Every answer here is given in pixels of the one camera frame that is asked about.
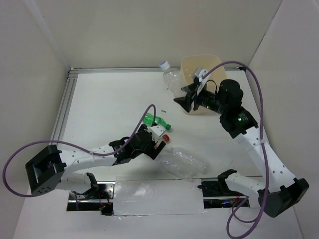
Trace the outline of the red label bottle red cap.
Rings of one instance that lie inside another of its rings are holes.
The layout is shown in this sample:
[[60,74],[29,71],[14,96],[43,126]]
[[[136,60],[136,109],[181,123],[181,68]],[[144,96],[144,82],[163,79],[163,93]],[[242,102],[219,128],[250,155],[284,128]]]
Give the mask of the red label bottle red cap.
[[161,137],[161,140],[164,141],[165,143],[169,143],[170,142],[170,137],[167,134],[164,134]]

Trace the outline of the green plastic bottle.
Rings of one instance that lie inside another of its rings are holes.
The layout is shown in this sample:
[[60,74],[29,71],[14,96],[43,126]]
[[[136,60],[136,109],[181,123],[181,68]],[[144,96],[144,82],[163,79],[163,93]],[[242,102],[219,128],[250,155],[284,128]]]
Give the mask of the green plastic bottle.
[[144,124],[148,126],[161,125],[165,130],[170,130],[171,125],[166,123],[165,120],[161,117],[154,116],[151,113],[147,113],[143,119]]

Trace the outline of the clear bottle white cap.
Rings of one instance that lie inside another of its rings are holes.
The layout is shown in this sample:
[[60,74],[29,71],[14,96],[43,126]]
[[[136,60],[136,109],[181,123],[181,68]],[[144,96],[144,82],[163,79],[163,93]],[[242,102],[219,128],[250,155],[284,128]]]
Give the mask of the clear bottle white cap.
[[201,174],[207,174],[209,165],[200,155],[181,147],[170,147],[165,153],[178,165]]
[[194,177],[194,171],[181,159],[173,155],[163,154],[159,155],[155,162],[166,172],[176,176],[180,179],[192,181]]

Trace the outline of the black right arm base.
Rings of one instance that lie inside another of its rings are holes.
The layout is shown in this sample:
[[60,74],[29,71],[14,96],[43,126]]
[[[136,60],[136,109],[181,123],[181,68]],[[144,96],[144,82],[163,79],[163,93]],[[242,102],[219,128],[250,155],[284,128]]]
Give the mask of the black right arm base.
[[225,179],[236,172],[229,169],[218,175],[217,179],[201,181],[197,188],[202,191],[204,209],[231,208],[245,199],[246,196],[231,191],[226,185]]

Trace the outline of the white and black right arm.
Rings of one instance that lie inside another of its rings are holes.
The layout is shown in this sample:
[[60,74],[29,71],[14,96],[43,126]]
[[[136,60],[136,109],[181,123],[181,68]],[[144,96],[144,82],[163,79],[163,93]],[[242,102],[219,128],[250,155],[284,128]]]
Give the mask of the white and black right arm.
[[174,101],[186,112],[204,107],[220,114],[224,130],[244,148],[265,180],[259,182],[229,169],[217,177],[219,193],[244,194],[251,207],[262,207],[272,218],[301,200],[309,188],[308,182],[304,178],[298,179],[262,139],[260,125],[241,105],[243,91],[238,82],[223,80],[215,93],[206,90],[198,81],[181,90],[185,95]]

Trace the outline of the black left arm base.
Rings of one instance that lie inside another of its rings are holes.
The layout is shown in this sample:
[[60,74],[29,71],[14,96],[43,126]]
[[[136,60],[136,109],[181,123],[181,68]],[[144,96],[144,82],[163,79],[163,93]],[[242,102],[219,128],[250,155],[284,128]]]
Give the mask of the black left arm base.
[[88,195],[71,191],[68,196],[67,212],[99,212],[103,216],[114,214],[114,181],[93,181]]

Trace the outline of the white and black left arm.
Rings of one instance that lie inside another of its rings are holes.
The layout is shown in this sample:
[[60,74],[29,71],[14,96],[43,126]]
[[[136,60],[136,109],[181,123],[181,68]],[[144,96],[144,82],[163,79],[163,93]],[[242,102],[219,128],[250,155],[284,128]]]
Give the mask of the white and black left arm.
[[56,145],[49,145],[25,165],[31,195],[37,197],[60,189],[92,199],[98,194],[98,182],[93,173],[80,170],[126,164],[141,154],[154,160],[166,145],[164,134],[161,125],[143,124],[132,139],[123,137],[89,152],[59,150]]

